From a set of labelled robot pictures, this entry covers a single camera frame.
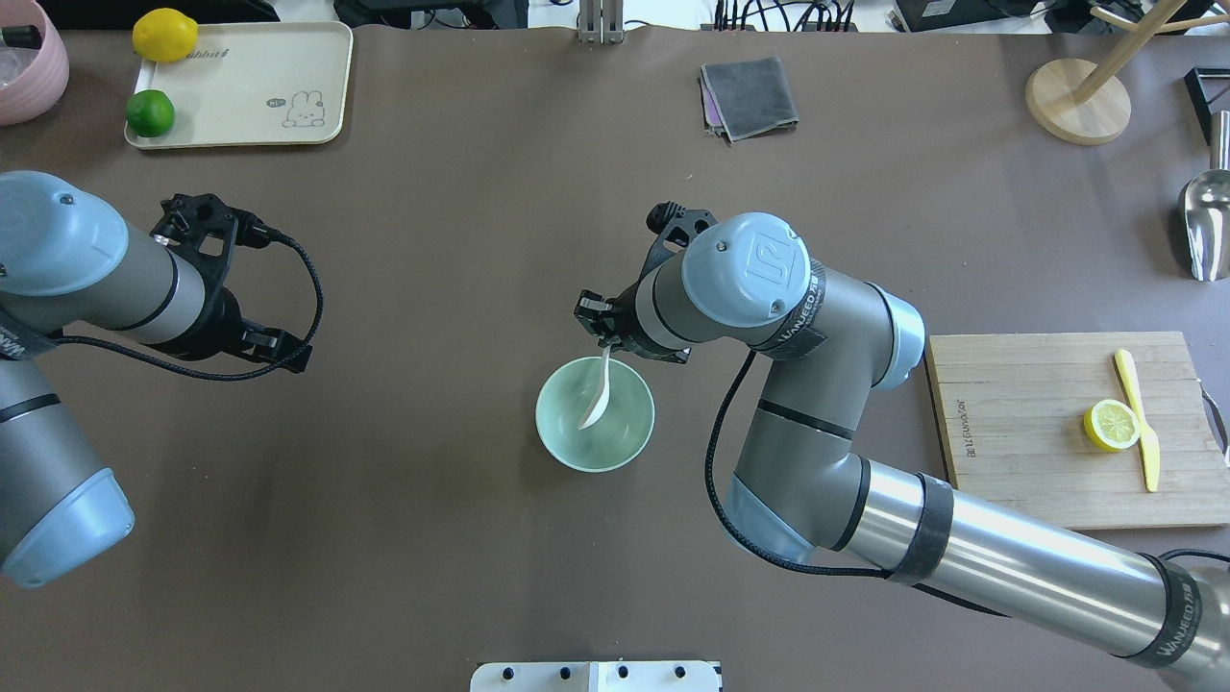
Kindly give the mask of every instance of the green bowl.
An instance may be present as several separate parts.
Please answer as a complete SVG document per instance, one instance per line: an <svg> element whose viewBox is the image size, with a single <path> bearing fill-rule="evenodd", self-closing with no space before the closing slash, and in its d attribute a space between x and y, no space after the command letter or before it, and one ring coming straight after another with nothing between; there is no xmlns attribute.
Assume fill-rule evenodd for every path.
<svg viewBox="0 0 1230 692"><path fill-rule="evenodd" d="M562 366L539 392L534 422L542 446L568 468L587 473L617 470L645 450L653 433L649 386L631 368L611 359L606 413L585 430L581 417L598 392L601 359L590 356Z"/></svg>

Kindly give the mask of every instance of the light blue joint cap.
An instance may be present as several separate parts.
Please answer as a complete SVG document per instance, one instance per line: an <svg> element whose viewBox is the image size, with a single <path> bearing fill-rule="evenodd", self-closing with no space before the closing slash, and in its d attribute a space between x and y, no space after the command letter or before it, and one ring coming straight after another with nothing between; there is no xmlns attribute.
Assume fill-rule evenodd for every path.
<svg viewBox="0 0 1230 692"><path fill-rule="evenodd" d="M726 499L726 516L739 533L784 560L807 563L815 552L815 546L781 521L737 476L732 477L731 493Z"/></svg>
<svg viewBox="0 0 1230 692"><path fill-rule="evenodd" d="M764 211L732 216L696 236L683 258L684 290L708 318L764 326L786 316L812 279L807 245Z"/></svg>
<svg viewBox="0 0 1230 692"><path fill-rule="evenodd" d="M905 382L914 366L922 360L926 327L922 324L922 315L914 309L914 305L875 283L870 285L879 291L884 305L888 306L888 317L893 320L893 358L888 361L884 377L879 379L872 390L892 390Z"/></svg>
<svg viewBox="0 0 1230 692"><path fill-rule="evenodd" d="M22 589L64 576L133 530L133 510L111 470L77 486L9 553L0 574Z"/></svg>
<svg viewBox="0 0 1230 692"><path fill-rule="evenodd" d="M111 204L44 172L0 173L0 293L73 293L127 251L128 224Z"/></svg>

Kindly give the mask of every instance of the brown table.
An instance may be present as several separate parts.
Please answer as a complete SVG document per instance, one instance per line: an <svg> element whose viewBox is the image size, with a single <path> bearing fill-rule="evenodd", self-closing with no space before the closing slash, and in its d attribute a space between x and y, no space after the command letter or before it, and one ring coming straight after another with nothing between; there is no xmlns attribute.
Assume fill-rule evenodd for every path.
<svg viewBox="0 0 1230 692"><path fill-rule="evenodd" d="M127 36L66 44L68 92L0 132L0 165L59 175L139 226L164 197L215 192L309 248L327 305L298 377L202 383L77 345L42 360L138 524L53 585L0 588L0 688L443 692L485 661L620 656L721 660L727 690L1164 688L1020 622L734 548L701 462L738 343L686 368L630 361L657 430L616 473L554 462L533 407L594 352L579 289L636 277L642 219L668 198L784 216L936 333L1181 329L1230 399L1230 281L1188 278L1166 230L1207 162L1181 77L1230 63L1224 39L1151 42L1121 73L1128 132L1093 149L1036 125L1023 85L1054 57L1098 59L1102 38L651 28L583 47L563 29L364 27L336 140L160 152L121 134ZM766 55L798 129L705 134L700 65ZM244 251L229 285L258 321L309 321L284 248ZM723 488L765 370L732 409ZM924 377L872 397L855 449L942 473ZM1098 537L1230 548L1225 529Z"/></svg>

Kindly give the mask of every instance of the white label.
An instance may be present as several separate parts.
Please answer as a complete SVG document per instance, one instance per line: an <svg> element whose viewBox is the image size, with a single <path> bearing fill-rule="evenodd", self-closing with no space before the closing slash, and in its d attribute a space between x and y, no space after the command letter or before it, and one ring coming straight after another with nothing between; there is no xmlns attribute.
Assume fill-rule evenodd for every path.
<svg viewBox="0 0 1230 692"><path fill-rule="evenodd" d="M926 9L922 10L922 17L936 17L940 15L947 15L952 11L952 6L957 4L957 0L935 0L935 2L927 2Z"/></svg>

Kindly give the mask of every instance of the wooden cutting board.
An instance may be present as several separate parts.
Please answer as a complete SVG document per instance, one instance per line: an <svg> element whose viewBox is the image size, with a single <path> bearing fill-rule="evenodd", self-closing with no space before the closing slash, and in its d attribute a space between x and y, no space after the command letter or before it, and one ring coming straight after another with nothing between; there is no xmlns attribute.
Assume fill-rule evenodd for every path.
<svg viewBox="0 0 1230 692"><path fill-rule="evenodd" d="M1117 349L1137 361L1161 444L1157 493L1138 446L1102 452L1081 428L1101 399L1127 402ZM932 336L927 376L948 479L966 493L1074 530L1230 524L1230 470L1180 332Z"/></svg>

